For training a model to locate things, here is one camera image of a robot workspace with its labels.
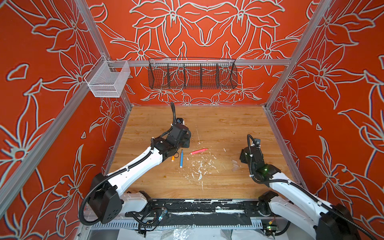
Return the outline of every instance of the red floral wallpaper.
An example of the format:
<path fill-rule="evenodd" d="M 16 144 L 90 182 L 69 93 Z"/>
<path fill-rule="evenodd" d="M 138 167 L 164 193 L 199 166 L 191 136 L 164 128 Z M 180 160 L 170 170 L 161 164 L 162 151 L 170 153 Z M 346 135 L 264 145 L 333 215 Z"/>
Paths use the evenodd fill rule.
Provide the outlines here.
<path fill-rule="evenodd" d="M 114 60 L 155 57 L 289 58 L 317 0 L 87 0 Z M 147 70 L 132 68 L 126 91 L 139 105 L 263 104 L 282 66 L 240 67 L 234 90 L 160 91 Z"/>
<path fill-rule="evenodd" d="M 381 238 L 383 29 L 383 1 L 333 1 L 271 108 L 309 190 Z"/>
<path fill-rule="evenodd" d="M 1 187 L 100 55 L 72 0 L 6 1 L 0 22 Z"/>
<path fill-rule="evenodd" d="M 0 3 L 0 187 L 100 57 L 73 0 Z M 73 238 L 77 210 L 105 172 L 126 116 L 90 92 L 0 220 L 0 239 Z"/>
<path fill-rule="evenodd" d="M 78 207 L 105 172 L 126 113 L 121 99 L 88 92 L 0 220 L 0 238 L 73 239 Z"/>

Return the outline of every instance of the white wire basket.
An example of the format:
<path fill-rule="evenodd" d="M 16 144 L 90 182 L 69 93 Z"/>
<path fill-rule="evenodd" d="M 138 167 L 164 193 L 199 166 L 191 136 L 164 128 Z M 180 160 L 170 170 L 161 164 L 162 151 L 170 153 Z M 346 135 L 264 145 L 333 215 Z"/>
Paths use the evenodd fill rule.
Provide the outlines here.
<path fill-rule="evenodd" d="M 118 98 L 131 74 L 128 62 L 121 68 L 109 67 L 109 61 L 102 56 L 84 78 L 95 97 Z"/>

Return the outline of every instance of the black wire basket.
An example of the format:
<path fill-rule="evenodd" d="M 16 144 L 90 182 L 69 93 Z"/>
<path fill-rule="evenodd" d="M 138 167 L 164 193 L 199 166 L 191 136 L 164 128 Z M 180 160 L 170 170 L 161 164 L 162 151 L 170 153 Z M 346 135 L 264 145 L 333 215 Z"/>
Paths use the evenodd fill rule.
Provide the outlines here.
<path fill-rule="evenodd" d="M 150 58 L 151 89 L 234 89 L 237 87 L 235 59 Z"/>

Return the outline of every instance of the wire mesh basket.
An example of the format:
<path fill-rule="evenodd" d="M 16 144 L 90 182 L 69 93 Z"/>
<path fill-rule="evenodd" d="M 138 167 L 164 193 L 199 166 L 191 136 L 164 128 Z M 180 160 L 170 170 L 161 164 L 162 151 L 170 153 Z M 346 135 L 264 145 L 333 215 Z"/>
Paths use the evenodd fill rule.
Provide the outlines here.
<path fill-rule="evenodd" d="M 102 56 L 84 78 L 95 97 L 118 98 L 131 74 L 128 62 L 120 69 L 110 67 Z"/>
<path fill-rule="evenodd" d="M 148 81 L 151 89 L 234 89 L 235 59 L 151 58 Z"/>

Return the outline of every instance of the wire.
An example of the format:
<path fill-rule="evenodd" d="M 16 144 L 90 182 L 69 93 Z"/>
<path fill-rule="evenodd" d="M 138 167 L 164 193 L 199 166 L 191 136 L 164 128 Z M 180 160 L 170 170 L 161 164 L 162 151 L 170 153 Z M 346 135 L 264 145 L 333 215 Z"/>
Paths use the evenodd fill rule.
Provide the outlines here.
<path fill-rule="evenodd" d="M 164 137 L 165 135 L 167 135 L 168 133 L 170 133 L 170 131 L 172 130 L 173 125 L 176 124 L 176 109 L 175 109 L 175 104 L 174 104 L 173 102 L 171 102 L 171 103 L 170 103 L 170 107 L 171 107 L 171 109 L 172 109 L 172 117 L 173 117 L 173 119 L 172 119 L 172 125 L 171 125 L 171 127 L 170 127 L 167 131 L 163 132 L 159 137 Z"/>
<path fill-rule="evenodd" d="M 111 175 L 107 176 L 103 181 L 99 182 L 92 190 L 89 191 L 89 193 L 85 196 L 85 198 L 83 199 L 83 201 L 81 202 L 81 205 L 79 207 L 79 214 L 78 214 L 78 217 L 79 217 L 79 220 L 80 222 L 83 224 L 83 225 L 86 225 L 86 226 L 91 226 L 91 225 L 94 225 L 98 222 L 100 222 L 100 219 L 97 218 L 93 221 L 87 221 L 85 220 L 84 218 L 84 208 L 85 208 L 85 204 L 89 201 L 89 199 L 91 198 L 91 195 L 93 192 L 95 192 L 96 190 L 98 190 L 102 185 L 104 185 L 109 179 L 119 175 L 119 174 L 122 174 L 123 172 L 139 165 L 140 163 L 144 162 L 151 154 L 152 154 L 152 150 L 154 149 L 155 147 L 155 143 L 154 143 L 154 139 L 152 138 L 151 139 L 151 151 L 149 151 L 147 153 L 147 155 L 145 155 L 142 159 L 138 160 L 137 162 L 129 165 L 127 168 L 123 168 L 117 172 L 114 172 L 112 173 Z"/>
<path fill-rule="evenodd" d="M 144 223 L 142 220 L 140 220 L 136 215 L 133 214 L 133 212 L 128 212 L 140 225 L 143 225 L 145 227 L 152 227 L 153 225 L 155 225 L 158 221 L 159 221 L 159 218 L 157 216 L 157 212 L 156 210 L 155 211 L 155 218 L 153 219 L 153 222 L 152 223 Z"/>
<path fill-rule="evenodd" d="M 285 228 L 284 228 L 283 230 L 281 230 L 280 232 L 277 232 L 277 233 L 275 233 L 275 234 L 270 234 L 270 233 L 268 233 L 268 232 L 265 232 L 265 235 L 266 235 L 266 236 L 273 236 L 273 235 L 275 235 L 275 236 L 280 236 L 280 235 L 283 235 L 283 234 L 288 230 L 288 228 L 289 228 L 290 225 L 291 225 L 291 222 L 288 221 L 288 222 L 287 222 L 287 225 L 285 225 Z"/>
<path fill-rule="evenodd" d="M 255 142 L 255 139 L 250 135 L 248 134 L 247 135 L 247 143 L 248 143 L 248 148 L 249 148 L 249 153 L 252 154 L 251 152 L 251 144 L 250 144 L 250 141 L 249 139 L 252 139 L 253 143 L 257 146 L 257 143 Z M 314 195 L 312 195 L 310 192 L 308 192 L 307 190 L 305 190 L 304 188 L 302 188 L 300 185 L 292 182 L 292 181 L 289 181 L 288 180 L 285 180 L 285 179 L 272 179 L 272 180 L 266 180 L 266 181 L 259 181 L 257 180 L 255 177 L 254 177 L 254 174 L 252 172 L 252 158 L 251 158 L 251 162 L 249 164 L 249 172 L 250 172 L 250 176 L 252 176 L 252 180 L 258 184 L 265 184 L 265 183 L 274 183 L 274 182 L 283 182 L 283 183 L 287 183 L 287 184 L 290 184 L 292 186 L 294 186 L 295 188 L 298 188 L 300 191 L 302 191 L 304 194 L 306 194 L 310 199 L 312 199 L 313 201 L 315 202 L 318 202 L 319 199 L 317 199 Z M 365 230 L 364 228 L 362 228 L 360 225 L 358 225 L 357 223 L 355 223 L 354 221 L 351 221 L 349 220 L 348 218 L 344 217 L 342 214 L 340 214 L 339 212 L 337 212 L 337 210 L 333 209 L 333 208 L 330 208 L 329 206 L 325 205 L 324 203 L 321 203 L 321 206 L 324 207 L 326 210 L 328 210 L 329 212 L 332 212 L 333 214 L 337 215 L 339 218 L 343 219 L 344 221 L 348 222 L 349 224 L 355 226 L 358 230 L 360 230 L 362 233 L 364 233 L 365 235 L 367 235 L 370 239 L 372 240 L 377 240 L 375 238 L 374 235 L 372 235 L 370 232 L 368 232 L 367 230 Z"/>
<path fill-rule="evenodd" d="M 294 186 L 295 188 L 298 188 L 300 191 L 302 191 L 304 194 L 306 194 L 309 198 L 311 198 L 313 201 L 315 202 L 318 202 L 319 199 L 317 199 L 314 195 L 312 195 L 310 192 L 308 192 L 307 190 L 305 190 L 304 188 L 302 188 L 300 185 L 294 183 L 294 182 L 288 182 L 288 180 L 286 179 L 272 179 L 272 180 L 267 180 L 267 181 L 258 181 L 256 179 L 254 179 L 254 177 L 252 177 L 252 179 L 258 183 L 258 184 L 265 184 L 265 183 L 274 183 L 274 182 L 283 182 L 283 183 L 287 183 L 289 185 L 292 185 Z M 330 208 L 329 206 L 325 205 L 324 203 L 321 203 L 321 206 L 323 208 L 325 208 L 326 210 L 332 212 L 333 214 L 337 215 L 339 218 L 343 219 L 344 221 L 348 222 L 349 224 L 355 226 L 358 230 L 360 230 L 362 233 L 364 233 L 365 235 L 367 235 L 370 239 L 372 240 L 377 240 L 377 238 L 375 238 L 374 235 L 372 235 L 370 232 L 368 232 L 367 230 L 365 230 L 364 228 L 362 228 L 360 225 L 358 225 L 357 223 L 355 223 L 354 221 L 351 221 L 349 220 L 348 218 L 344 217 L 342 214 L 340 214 L 339 212 L 337 212 L 337 210 L 333 209 L 333 208 Z"/>

